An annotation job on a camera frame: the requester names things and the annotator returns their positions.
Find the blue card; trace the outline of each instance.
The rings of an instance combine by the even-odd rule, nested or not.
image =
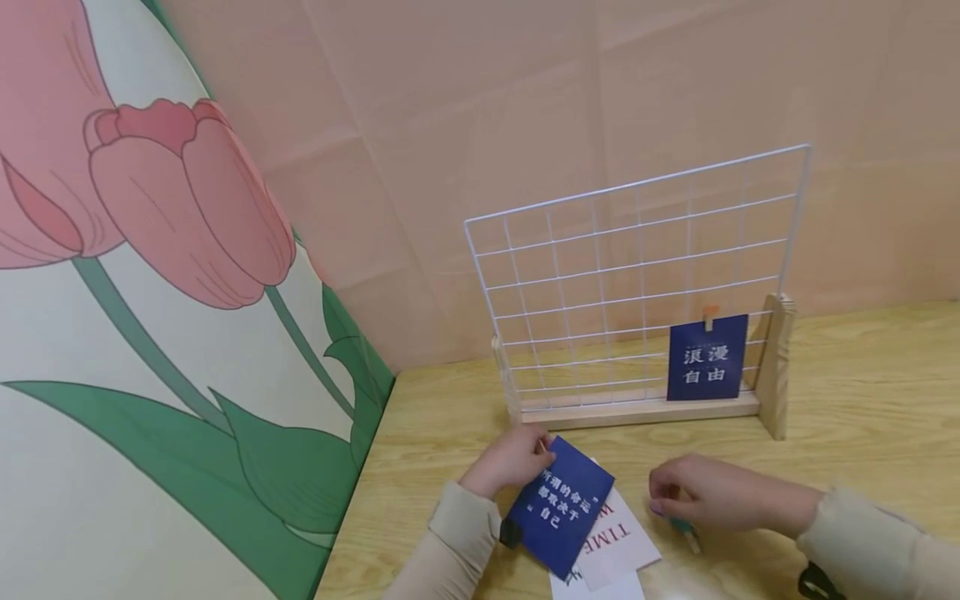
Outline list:
[[[749,315],[670,327],[668,400],[713,400],[740,395]]]
[[[553,574],[566,579],[613,487],[613,476],[556,437],[553,465],[520,491],[506,521]]]

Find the hand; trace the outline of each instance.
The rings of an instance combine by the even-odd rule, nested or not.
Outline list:
[[[493,441],[460,478],[460,485],[480,497],[493,496],[507,486],[525,486],[557,455],[542,452],[550,447],[550,435],[539,425],[518,425]]]
[[[822,497],[813,488],[698,454],[650,471],[651,511],[710,527],[770,529],[795,539],[813,523]]]

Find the painted wall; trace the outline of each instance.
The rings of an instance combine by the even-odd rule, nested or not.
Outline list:
[[[158,2],[397,369],[490,356],[467,217],[806,142],[802,314],[960,295],[956,0]]]
[[[139,0],[0,4],[0,590],[301,600],[393,377]]]

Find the tulip mural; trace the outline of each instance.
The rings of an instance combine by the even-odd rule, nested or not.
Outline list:
[[[82,381],[2,384],[109,443],[281,600],[305,598],[369,450],[393,378],[325,286],[330,343],[311,347],[278,286],[303,260],[289,223],[218,106],[115,104],[80,0],[0,5],[0,275],[70,261],[130,349],[189,412]],[[209,310],[262,301],[338,410],[349,441],[265,420],[184,375],[102,257],[129,245]],[[352,379],[341,389],[327,367]]]

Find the pink tulip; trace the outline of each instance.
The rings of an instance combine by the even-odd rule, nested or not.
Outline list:
[[[128,242],[217,308],[253,304],[290,225],[212,102],[117,108],[79,0],[0,2],[0,269]]]
[[[80,2],[0,2],[0,269],[123,241],[87,165],[83,122],[112,108]]]
[[[286,277],[290,225],[215,104],[101,110],[84,136],[113,223],[184,294],[239,308]]]

